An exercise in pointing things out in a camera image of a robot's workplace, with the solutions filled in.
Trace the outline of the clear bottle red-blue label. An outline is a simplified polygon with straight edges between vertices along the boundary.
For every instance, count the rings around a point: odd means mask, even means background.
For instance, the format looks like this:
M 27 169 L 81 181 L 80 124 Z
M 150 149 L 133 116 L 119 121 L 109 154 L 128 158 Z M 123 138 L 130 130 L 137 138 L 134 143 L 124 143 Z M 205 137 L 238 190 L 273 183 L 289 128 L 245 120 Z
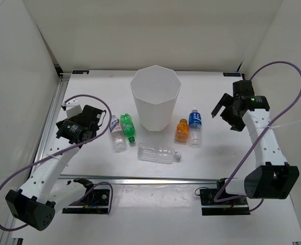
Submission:
M 114 151 L 117 153 L 125 151 L 127 149 L 127 144 L 120 124 L 120 120 L 115 115 L 112 115 L 111 117 L 109 129 L 112 137 Z

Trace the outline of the blue label water bottle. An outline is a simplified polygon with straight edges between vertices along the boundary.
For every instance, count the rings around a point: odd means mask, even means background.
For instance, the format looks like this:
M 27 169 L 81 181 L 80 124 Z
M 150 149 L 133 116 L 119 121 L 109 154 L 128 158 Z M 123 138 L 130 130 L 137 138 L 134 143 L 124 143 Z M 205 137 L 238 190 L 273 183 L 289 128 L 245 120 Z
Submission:
M 189 145 L 198 148 L 202 143 L 202 119 L 201 114 L 193 108 L 189 114 Z

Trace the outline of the green plastic bottle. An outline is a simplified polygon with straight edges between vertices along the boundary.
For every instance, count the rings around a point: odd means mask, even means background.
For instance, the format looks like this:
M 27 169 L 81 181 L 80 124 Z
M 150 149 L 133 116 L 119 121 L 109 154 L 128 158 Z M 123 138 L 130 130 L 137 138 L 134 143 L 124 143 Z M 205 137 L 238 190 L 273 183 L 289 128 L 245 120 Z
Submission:
M 132 122 L 132 117 L 125 113 L 120 116 L 120 123 L 124 136 L 128 139 L 129 143 L 135 143 L 135 127 Z

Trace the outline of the orange plastic bottle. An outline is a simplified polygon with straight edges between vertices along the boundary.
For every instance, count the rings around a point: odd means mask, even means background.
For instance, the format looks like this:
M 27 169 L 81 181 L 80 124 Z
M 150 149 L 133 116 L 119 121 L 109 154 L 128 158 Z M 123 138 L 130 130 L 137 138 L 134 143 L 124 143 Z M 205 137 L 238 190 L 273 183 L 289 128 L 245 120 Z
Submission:
M 182 118 L 177 127 L 175 133 L 175 141 L 179 143 L 186 143 L 189 137 L 189 125 L 185 118 Z

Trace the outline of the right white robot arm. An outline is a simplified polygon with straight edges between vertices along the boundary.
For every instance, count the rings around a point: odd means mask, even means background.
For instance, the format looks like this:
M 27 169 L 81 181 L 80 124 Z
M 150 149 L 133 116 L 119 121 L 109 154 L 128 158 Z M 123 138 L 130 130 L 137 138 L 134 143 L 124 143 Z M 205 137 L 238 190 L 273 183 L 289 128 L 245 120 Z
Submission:
M 220 114 L 233 131 L 247 129 L 252 146 L 242 159 L 250 153 L 255 154 L 255 169 L 246 177 L 235 178 L 236 171 L 224 180 L 223 186 L 216 191 L 214 202 L 228 204 L 233 199 L 285 199 L 299 178 L 297 166 L 291 166 L 283 155 L 270 128 L 270 107 L 264 96 L 255 95 L 250 80 L 233 83 L 233 95 L 225 93 L 212 111 L 212 116 Z

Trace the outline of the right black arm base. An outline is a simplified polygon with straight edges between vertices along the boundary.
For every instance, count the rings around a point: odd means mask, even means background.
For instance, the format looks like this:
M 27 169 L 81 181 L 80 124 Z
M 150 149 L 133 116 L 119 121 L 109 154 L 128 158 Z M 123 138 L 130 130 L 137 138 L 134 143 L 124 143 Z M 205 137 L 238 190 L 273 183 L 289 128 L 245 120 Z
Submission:
M 200 198 L 202 216 L 250 215 L 245 197 L 236 198 L 237 195 L 228 194 L 224 190 L 218 199 L 233 199 L 224 202 L 214 201 L 214 197 L 223 186 L 224 181 L 225 179 L 220 179 L 215 185 L 201 186 L 195 189 L 195 196 Z

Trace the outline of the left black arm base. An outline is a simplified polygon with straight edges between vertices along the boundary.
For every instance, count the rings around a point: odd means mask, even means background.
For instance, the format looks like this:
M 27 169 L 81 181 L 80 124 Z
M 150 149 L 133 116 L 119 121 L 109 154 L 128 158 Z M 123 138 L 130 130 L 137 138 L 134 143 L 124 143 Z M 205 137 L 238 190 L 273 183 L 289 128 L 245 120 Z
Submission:
M 109 214 L 113 201 L 113 186 L 108 182 L 94 184 L 84 178 L 76 178 L 75 183 L 86 188 L 86 196 L 78 202 L 62 209 L 63 214 Z

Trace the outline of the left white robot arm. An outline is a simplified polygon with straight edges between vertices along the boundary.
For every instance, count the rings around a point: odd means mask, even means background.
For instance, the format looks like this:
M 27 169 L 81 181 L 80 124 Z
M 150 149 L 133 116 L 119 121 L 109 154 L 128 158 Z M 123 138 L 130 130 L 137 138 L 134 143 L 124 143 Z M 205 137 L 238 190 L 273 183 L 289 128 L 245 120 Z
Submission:
M 57 211 L 79 200 L 89 204 L 94 198 L 93 183 L 75 179 L 59 191 L 53 191 L 58 177 L 83 144 L 95 138 L 103 123 L 106 110 L 89 105 L 66 107 L 66 119 L 56 123 L 57 132 L 45 162 L 39 163 L 30 178 L 5 197 L 12 215 L 42 231 L 47 228 Z

